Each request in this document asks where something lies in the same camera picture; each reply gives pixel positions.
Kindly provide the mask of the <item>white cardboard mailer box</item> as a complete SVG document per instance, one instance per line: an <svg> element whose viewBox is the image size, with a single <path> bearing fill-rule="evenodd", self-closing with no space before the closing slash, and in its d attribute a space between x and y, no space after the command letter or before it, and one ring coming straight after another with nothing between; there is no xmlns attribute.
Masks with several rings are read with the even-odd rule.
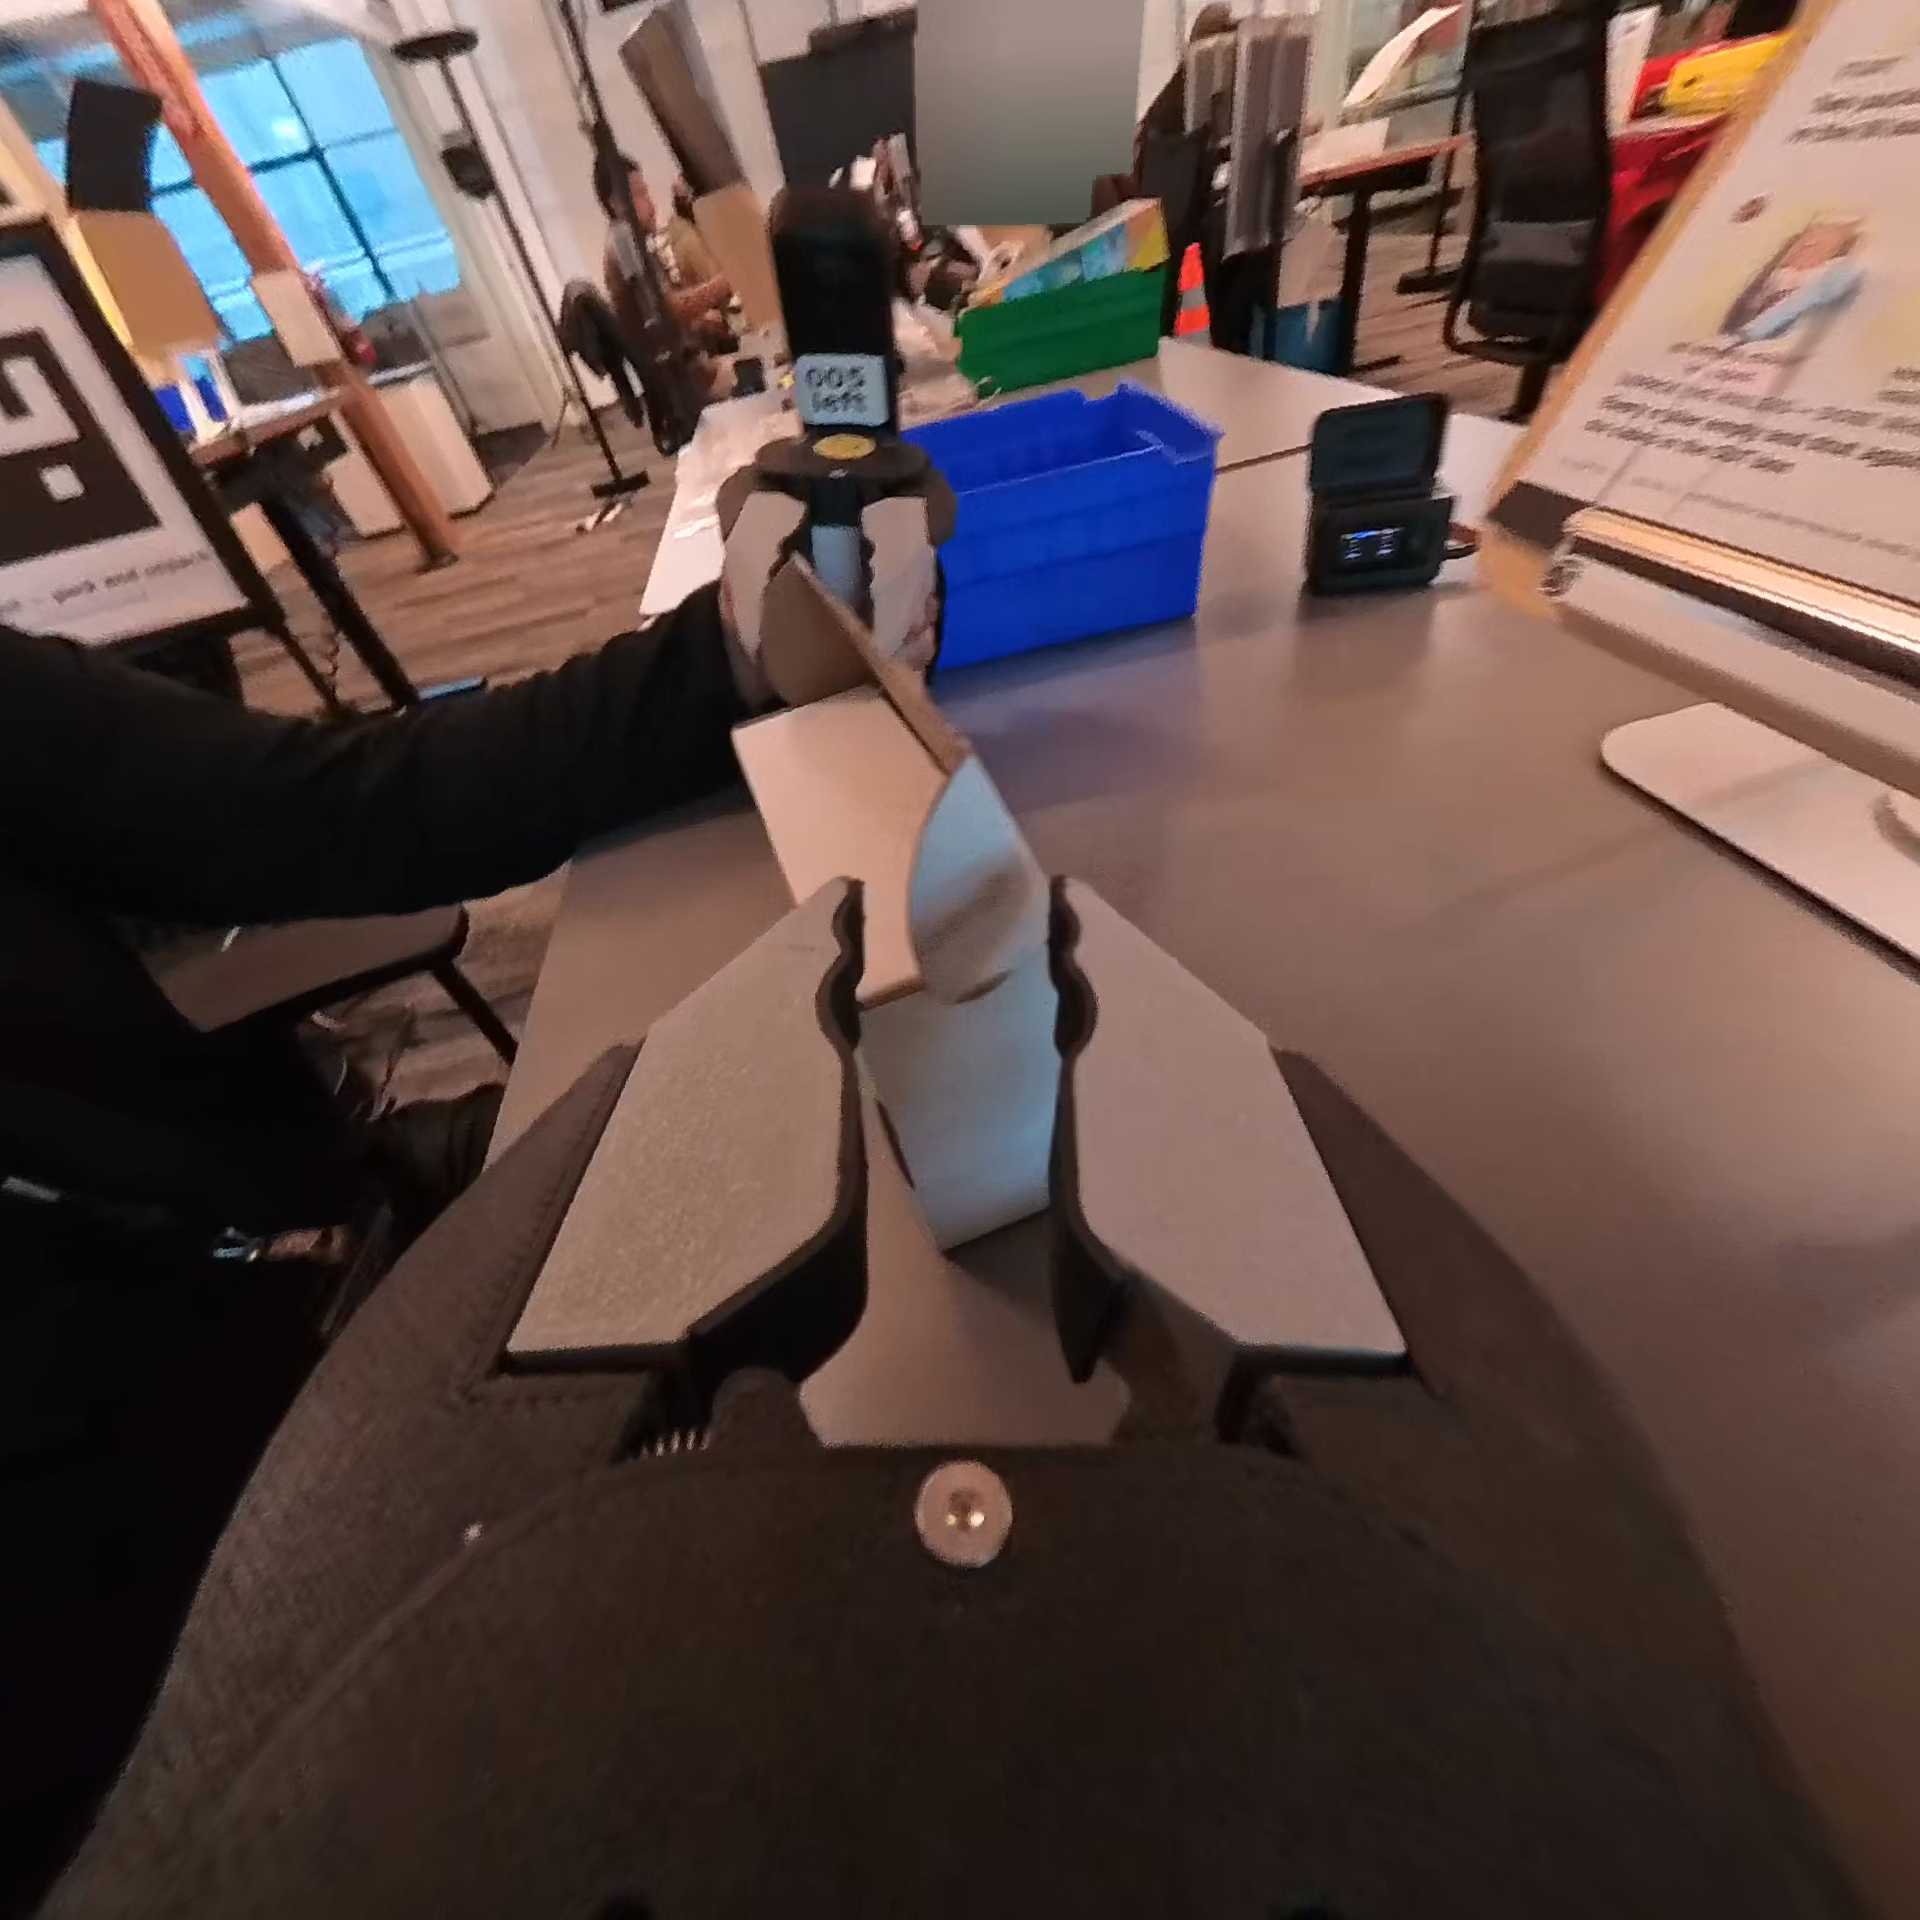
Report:
<svg viewBox="0 0 1920 1920"><path fill-rule="evenodd" d="M739 728L739 771L790 897L856 880L864 913L869 1303L806 1417L849 1447L1106 1440L1123 1386L1072 1380L1046 1298L1048 882L970 745L806 566L767 591L762 639L809 702Z"/></svg>

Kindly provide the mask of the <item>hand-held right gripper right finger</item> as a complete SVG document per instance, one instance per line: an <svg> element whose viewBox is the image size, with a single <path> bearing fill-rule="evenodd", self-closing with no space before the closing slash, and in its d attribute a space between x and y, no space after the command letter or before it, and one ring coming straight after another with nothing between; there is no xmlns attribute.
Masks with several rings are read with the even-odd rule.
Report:
<svg viewBox="0 0 1920 1920"><path fill-rule="evenodd" d="M1150 1369L1210 1428L1266 1376L1392 1376L1407 1338L1266 1033L1090 884L1048 888L1046 1303L1067 1376Z"/></svg>

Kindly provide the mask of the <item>blue plastic bin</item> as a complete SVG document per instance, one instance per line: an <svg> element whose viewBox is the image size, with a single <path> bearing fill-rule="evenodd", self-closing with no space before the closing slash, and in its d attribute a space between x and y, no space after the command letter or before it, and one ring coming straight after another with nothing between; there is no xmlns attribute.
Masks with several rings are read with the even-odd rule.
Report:
<svg viewBox="0 0 1920 1920"><path fill-rule="evenodd" d="M1219 431L1134 383L911 425L954 502L936 671L1189 620Z"/></svg>

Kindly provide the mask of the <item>black floor lamp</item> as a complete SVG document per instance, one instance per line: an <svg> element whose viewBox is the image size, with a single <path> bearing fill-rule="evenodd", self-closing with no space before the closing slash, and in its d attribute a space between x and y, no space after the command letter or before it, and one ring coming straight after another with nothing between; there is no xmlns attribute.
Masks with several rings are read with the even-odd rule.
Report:
<svg viewBox="0 0 1920 1920"><path fill-rule="evenodd" d="M578 425L584 431L605 470L605 479L589 482L592 511L573 526L578 537L589 537L602 532L622 520L635 495L648 487L648 479L643 471L625 471L619 465L607 440L607 431L581 380L581 369L562 342L559 321L545 299L534 254L528 247L520 223L495 174L486 143L482 139L482 131L472 119L472 110L469 107L461 81L454 72L456 62L469 59L474 48L474 32L458 25L446 25L405 35L393 44L391 57L407 70L432 70L438 76L454 121L454 132L440 138L440 167L456 192L461 192L469 201L493 211L495 224L504 233L506 247L519 268L528 304L539 323L544 342L550 345L555 369L559 371L559 416L566 419L569 414L575 414Z"/></svg>

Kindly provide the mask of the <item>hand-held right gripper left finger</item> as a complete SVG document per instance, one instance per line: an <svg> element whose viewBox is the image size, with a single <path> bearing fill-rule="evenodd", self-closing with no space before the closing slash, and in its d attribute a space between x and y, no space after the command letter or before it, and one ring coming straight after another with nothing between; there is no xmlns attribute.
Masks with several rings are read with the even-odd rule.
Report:
<svg viewBox="0 0 1920 1920"><path fill-rule="evenodd" d="M829 880L643 1035L504 1359L814 1374L866 1305L861 888Z"/></svg>

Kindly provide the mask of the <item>black and white marker sign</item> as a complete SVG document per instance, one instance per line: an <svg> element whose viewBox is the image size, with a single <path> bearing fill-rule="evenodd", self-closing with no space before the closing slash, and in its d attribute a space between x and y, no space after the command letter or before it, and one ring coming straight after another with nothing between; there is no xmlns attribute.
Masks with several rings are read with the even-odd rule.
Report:
<svg viewBox="0 0 1920 1920"><path fill-rule="evenodd" d="M230 520L47 223L1 233L1 623L142 654L271 624Z"/></svg>

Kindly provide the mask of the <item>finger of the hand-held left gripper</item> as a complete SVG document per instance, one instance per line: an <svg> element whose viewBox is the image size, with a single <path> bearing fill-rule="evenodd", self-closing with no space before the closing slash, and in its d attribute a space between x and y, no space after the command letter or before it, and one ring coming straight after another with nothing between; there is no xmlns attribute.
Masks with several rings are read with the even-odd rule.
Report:
<svg viewBox="0 0 1920 1920"><path fill-rule="evenodd" d="M943 577L923 495L886 496L869 507L869 632L880 657L925 675L943 632Z"/></svg>
<svg viewBox="0 0 1920 1920"><path fill-rule="evenodd" d="M717 616L735 698L746 710L783 710L761 658L762 607L781 566L809 554L806 506L765 486L742 486L720 495L714 511L722 522Z"/></svg>

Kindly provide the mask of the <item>green plastic bin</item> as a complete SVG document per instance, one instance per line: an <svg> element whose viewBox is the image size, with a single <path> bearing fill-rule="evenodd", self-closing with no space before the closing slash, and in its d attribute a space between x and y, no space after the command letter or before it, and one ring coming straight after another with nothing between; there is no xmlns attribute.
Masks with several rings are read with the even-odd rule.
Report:
<svg viewBox="0 0 1920 1920"><path fill-rule="evenodd" d="M979 394L1002 396L1151 359L1165 287L1159 266L970 304L952 326L957 371Z"/></svg>

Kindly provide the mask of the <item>black office chair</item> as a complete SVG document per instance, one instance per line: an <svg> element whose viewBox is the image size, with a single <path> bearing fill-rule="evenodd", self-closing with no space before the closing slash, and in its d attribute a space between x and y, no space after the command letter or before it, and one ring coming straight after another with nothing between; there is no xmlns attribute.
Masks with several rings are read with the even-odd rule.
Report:
<svg viewBox="0 0 1920 1920"><path fill-rule="evenodd" d="M1471 218L1442 336L1519 376L1509 423L1530 419L1600 311L1611 18L1608 4L1487 4L1467 36Z"/></svg>

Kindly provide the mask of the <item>colourful printed box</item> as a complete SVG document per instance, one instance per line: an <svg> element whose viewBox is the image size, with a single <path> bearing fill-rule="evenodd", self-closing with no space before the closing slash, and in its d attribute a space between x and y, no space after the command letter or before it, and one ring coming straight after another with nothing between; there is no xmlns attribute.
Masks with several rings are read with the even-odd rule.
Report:
<svg viewBox="0 0 1920 1920"><path fill-rule="evenodd" d="M1151 275L1165 266L1162 203L1128 200L1043 247L1024 247L994 263L994 273L985 273L965 297L965 308L1021 303L1123 275Z"/></svg>

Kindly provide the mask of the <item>person's left forearm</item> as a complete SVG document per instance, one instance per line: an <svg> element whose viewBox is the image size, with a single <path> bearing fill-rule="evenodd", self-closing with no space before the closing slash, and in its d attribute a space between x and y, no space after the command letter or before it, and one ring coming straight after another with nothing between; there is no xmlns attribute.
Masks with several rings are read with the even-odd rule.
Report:
<svg viewBox="0 0 1920 1920"><path fill-rule="evenodd" d="M727 784L739 688L714 585L547 673L354 722L3 632L3 942L498 897Z"/></svg>

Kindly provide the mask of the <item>black charging case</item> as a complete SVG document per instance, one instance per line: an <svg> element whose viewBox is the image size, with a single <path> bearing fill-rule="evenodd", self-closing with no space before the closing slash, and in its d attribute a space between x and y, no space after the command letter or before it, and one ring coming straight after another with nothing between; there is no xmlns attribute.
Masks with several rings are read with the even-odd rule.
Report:
<svg viewBox="0 0 1920 1920"><path fill-rule="evenodd" d="M1406 394L1323 412L1306 446L1302 587L1329 599L1429 587L1454 547L1437 487L1449 398Z"/></svg>

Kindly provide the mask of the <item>yellow storage bin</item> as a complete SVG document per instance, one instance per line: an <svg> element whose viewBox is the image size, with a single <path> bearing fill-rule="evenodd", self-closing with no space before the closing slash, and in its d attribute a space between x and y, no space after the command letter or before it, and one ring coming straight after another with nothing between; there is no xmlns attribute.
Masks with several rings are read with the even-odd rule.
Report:
<svg viewBox="0 0 1920 1920"><path fill-rule="evenodd" d="M1661 88L1661 113L1680 116L1733 113L1786 39L1786 32L1720 39L1680 56Z"/></svg>

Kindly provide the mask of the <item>white stand base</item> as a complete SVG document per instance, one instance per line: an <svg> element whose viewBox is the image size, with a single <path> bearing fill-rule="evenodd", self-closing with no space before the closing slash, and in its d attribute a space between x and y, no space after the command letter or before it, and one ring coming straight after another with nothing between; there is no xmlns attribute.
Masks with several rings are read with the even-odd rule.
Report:
<svg viewBox="0 0 1920 1920"><path fill-rule="evenodd" d="M1918 801L1717 705L1641 718L1601 768L1673 818L1918 961Z"/></svg>

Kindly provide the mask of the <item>red storage bin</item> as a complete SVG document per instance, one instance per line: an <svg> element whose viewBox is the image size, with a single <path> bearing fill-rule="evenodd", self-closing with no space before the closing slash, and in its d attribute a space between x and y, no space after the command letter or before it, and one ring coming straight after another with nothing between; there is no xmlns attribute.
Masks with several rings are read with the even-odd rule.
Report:
<svg viewBox="0 0 1920 1920"><path fill-rule="evenodd" d="M1723 113L1661 114L1614 139L1611 206L1600 247L1594 304L1606 304L1666 208L1707 155Z"/></svg>

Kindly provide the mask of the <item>wooden edged desk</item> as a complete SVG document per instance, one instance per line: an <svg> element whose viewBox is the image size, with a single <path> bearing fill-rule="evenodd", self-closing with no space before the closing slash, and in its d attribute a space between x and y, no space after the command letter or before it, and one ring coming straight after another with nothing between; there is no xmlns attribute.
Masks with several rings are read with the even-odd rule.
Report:
<svg viewBox="0 0 1920 1920"><path fill-rule="evenodd" d="M1376 201L1381 198L1411 198L1434 214L1431 252L1446 233L1449 216L1457 203L1454 188L1454 158L1467 144L1464 135L1442 135L1402 144L1385 144L1378 151L1352 154L1331 161L1306 161L1298 195L1302 201L1346 201L1342 223L1339 280L1334 288L1334 331L1327 374L1350 377L1355 374L1383 371L1386 359L1359 366L1355 359L1359 307L1368 268L1368 247L1376 226Z"/></svg>

